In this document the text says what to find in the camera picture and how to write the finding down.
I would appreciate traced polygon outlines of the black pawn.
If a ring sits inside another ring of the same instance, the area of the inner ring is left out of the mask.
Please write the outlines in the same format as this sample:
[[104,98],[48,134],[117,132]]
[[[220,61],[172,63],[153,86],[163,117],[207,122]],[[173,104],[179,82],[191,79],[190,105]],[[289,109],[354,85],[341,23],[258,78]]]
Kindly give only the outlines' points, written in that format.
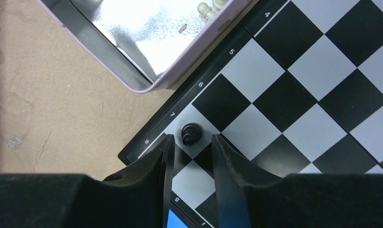
[[182,143],[189,147],[199,142],[202,137],[202,128],[197,123],[186,124],[181,130]]

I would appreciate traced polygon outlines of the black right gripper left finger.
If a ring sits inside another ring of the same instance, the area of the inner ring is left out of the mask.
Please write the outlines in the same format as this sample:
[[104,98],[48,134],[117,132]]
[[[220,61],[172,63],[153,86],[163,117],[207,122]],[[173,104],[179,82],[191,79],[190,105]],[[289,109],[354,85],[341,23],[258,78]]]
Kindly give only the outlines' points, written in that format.
[[0,174],[0,228],[164,228],[175,138],[104,180],[73,173]]

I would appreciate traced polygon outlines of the blue mat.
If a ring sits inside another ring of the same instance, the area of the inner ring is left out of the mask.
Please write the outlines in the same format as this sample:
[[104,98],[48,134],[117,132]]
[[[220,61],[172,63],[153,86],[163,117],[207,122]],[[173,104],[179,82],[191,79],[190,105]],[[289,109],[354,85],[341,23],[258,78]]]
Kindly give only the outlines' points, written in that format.
[[169,210],[167,228],[188,228],[188,226],[172,210]]

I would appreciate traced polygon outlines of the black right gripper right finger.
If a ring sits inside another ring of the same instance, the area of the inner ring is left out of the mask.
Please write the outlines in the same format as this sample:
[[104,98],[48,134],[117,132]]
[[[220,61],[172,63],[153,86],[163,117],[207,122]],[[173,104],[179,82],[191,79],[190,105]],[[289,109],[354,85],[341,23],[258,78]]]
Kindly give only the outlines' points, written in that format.
[[222,228],[383,228],[383,174],[278,177],[212,136]]

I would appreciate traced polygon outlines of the white chess pieces pile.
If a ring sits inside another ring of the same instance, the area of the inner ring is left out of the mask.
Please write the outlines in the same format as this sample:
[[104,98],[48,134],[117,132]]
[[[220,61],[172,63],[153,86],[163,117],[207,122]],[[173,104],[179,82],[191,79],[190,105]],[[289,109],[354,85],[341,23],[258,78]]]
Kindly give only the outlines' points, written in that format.
[[210,7],[207,3],[201,2],[197,6],[197,12],[206,20],[212,21],[217,13],[224,8],[228,0],[212,0],[213,7]]

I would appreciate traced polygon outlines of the pink tin with white pieces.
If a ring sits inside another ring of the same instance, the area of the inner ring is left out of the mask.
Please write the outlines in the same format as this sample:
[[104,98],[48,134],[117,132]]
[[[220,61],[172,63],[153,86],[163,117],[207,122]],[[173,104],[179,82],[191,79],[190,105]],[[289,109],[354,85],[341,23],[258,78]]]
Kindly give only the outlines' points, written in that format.
[[212,0],[43,0],[76,41],[135,93],[182,77],[252,0],[229,0],[212,21],[197,12]]

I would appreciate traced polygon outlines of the black white chessboard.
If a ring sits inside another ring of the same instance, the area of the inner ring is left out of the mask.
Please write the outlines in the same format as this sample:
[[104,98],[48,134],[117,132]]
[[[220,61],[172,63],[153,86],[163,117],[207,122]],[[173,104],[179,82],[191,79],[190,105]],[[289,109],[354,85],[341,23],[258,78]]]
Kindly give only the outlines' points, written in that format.
[[[188,123],[202,128],[182,143]],[[172,211],[219,227],[212,135],[280,177],[383,173],[383,0],[261,0],[119,153],[176,139]]]

